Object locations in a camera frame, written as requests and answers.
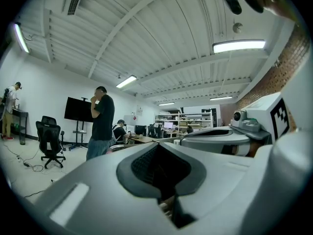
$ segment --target metal shelving unit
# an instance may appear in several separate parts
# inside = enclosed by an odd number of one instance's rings
[[[166,119],[169,116],[178,117],[178,119]],[[187,129],[188,125],[192,126],[193,129],[210,129],[213,128],[213,116],[212,111],[206,113],[194,113],[194,114],[157,114],[155,115],[155,122],[178,122],[178,129]],[[192,122],[200,123],[199,125],[191,124]],[[203,127],[201,123],[209,124],[209,126]]]

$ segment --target wooden desk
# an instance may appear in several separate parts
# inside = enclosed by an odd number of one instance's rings
[[[166,134],[170,134],[171,138],[173,137],[173,134],[176,134],[176,137],[178,137],[179,131],[173,131],[173,132],[166,132]]]
[[[138,138],[138,139],[134,139],[133,137],[129,137],[128,139],[134,140],[135,143],[150,143],[153,140],[155,140],[154,138],[150,138],[150,137],[145,137],[143,136],[142,138]]]

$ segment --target table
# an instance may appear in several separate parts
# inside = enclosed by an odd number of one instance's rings
[[[173,132],[166,132],[166,134],[170,134],[171,138],[173,137],[173,134],[176,134],[176,137],[178,136],[177,134],[179,133],[179,131],[173,131]]]
[[[142,138],[138,138],[138,139],[134,139],[133,137],[129,137],[128,139],[130,140],[134,140],[135,143],[150,143],[153,142],[153,140],[155,140],[154,138],[150,138],[150,137],[145,137],[143,136]]]
[[[19,128],[16,129],[17,132],[19,132],[19,137],[20,137],[20,144],[24,145],[25,144],[25,137],[26,137],[26,133],[27,133],[27,117],[28,117],[28,112],[24,112],[18,109],[13,109],[13,115],[19,117]],[[22,118],[25,118],[25,126],[21,125],[22,122]]]

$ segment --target tv stand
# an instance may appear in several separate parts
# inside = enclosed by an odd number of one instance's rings
[[[83,144],[83,135],[86,134],[86,133],[78,131],[78,122],[79,122],[79,120],[77,120],[77,123],[76,123],[76,130],[73,131],[73,133],[76,134],[76,142],[70,148],[68,148],[69,150],[75,149],[75,148],[80,147],[80,146],[84,147],[84,148],[87,148],[87,145]],[[78,143],[78,141],[77,141],[78,140],[78,134],[81,134],[81,142],[80,143]]]

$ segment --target fluorescent light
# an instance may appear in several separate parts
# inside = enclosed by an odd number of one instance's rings
[[[220,100],[220,99],[230,99],[232,98],[233,96],[222,96],[222,97],[215,97],[215,98],[210,98],[210,100]]]
[[[27,48],[27,46],[26,46],[26,43],[25,43],[25,40],[24,40],[22,31],[21,31],[21,28],[20,28],[20,26],[19,26],[18,24],[16,24],[16,23],[14,24],[14,31],[15,31],[15,33],[16,33],[18,39],[19,39],[19,43],[20,43],[22,49],[23,49],[25,52],[29,53],[29,50],[28,50],[28,48]]]
[[[133,82],[134,80],[136,80],[137,78],[133,75],[131,75],[129,78],[127,78],[125,81],[121,82],[120,84],[118,84],[116,87],[117,88],[122,88],[123,86]]]
[[[228,41],[223,43],[217,43],[213,45],[214,53],[220,53],[230,50],[239,49],[263,49],[265,45],[264,40],[239,40],[239,41]]]
[[[159,106],[163,106],[163,105],[170,105],[170,104],[175,104],[175,103],[165,103],[165,104],[159,104]]]

